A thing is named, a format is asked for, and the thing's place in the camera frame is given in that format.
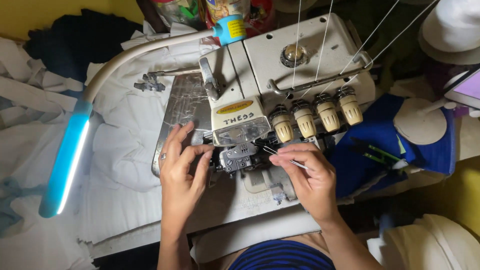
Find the flexible lamp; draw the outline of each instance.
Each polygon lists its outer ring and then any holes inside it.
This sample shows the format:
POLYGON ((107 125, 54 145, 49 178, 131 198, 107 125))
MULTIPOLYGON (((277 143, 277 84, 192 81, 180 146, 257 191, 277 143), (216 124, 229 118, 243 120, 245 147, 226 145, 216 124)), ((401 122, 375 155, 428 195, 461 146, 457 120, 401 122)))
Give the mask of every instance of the flexible lamp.
POLYGON ((38 209, 40 216, 53 217, 60 214, 65 207, 88 132, 88 119, 92 112, 92 103, 107 78, 118 67, 139 54, 210 36, 218 37, 222 46, 245 39, 247 34, 242 16, 239 14, 227 16, 208 30, 137 45, 115 56, 98 71, 84 90, 83 98, 75 104, 53 165, 47 190, 38 209))

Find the person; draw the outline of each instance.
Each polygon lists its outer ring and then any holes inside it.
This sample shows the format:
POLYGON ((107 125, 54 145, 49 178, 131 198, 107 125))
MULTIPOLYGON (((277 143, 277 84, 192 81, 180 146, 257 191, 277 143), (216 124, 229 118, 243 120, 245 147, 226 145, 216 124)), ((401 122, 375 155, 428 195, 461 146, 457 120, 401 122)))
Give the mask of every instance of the person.
MULTIPOLYGON (((162 184, 159 270, 192 268, 184 228, 205 190, 214 149, 212 145, 197 145, 182 151, 182 141, 192 130, 192 122, 183 127, 175 125, 162 147, 164 158, 159 159, 162 184), (195 174, 190 175, 190 164, 198 155, 202 156, 195 174)), ((230 254, 231 261, 223 269, 383 269, 340 216, 335 198, 335 169, 314 144, 280 148, 278 156, 271 156, 270 161, 287 172, 300 203, 322 232, 256 244, 230 254), (290 160, 303 163, 308 169, 290 160)))

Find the hand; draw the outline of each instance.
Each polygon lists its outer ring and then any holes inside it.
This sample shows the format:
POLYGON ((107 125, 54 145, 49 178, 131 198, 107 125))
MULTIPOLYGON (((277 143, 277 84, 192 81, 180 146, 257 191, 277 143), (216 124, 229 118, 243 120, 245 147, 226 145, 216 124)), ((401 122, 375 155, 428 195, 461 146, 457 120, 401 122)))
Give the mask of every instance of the hand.
POLYGON ((282 166, 292 181, 300 203, 321 225, 339 216, 335 198, 335 168, 328 163, 317 146, 311 143, 292 144, 270 156, 276 166, 282 166), (303 163, 308 169, 290 162, 303 163))
POLYGON ((192 130, 193 122, 182 128, 179 124, 175 125, 160 151, 166 154, 165 159, 158 159, 162 184, 162 229, 169 226, 180 232, 205 190, 208 166, 215 147, 188 146, 182 152, 181 143, 192 130), (201 154, 195 176, 188 174, 190 164, 201 154))

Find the blue striped shirt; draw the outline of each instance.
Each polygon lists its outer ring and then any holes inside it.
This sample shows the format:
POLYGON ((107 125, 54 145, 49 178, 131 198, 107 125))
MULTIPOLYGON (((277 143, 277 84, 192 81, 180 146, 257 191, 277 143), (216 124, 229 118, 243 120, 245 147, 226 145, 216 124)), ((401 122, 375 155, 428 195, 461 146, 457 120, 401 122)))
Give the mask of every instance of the blue striped shirt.
POLYGON ((319 250, 289 240, 270 240, 251 246, 229 270, 303 269, 335 270, 332 260, 319 250))

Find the sewing machine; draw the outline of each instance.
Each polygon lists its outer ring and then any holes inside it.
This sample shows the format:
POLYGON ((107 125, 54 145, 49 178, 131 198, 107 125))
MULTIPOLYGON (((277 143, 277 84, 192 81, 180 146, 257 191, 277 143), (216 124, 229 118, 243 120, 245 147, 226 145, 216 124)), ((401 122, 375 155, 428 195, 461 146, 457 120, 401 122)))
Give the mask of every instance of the sewing machine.
POLYGON ((324 135, 362 121, 361 108, 374 100, 375 87, 366 72, 370 57, 356 54, 360 46, 355 29, 332 13, 328 23, 324 15, 203 55, 200 83, 172 89, 152 172, 159 173, 171 126, 197 120, 191 143, 217 147, 213 171, 243 180, 252 193, 271 189, 278 201, 295 199, 287 174, 271 166, 264 147, 310 141, 323 149, 324 135), (199 98, 182 102, 187 97, 199 98))

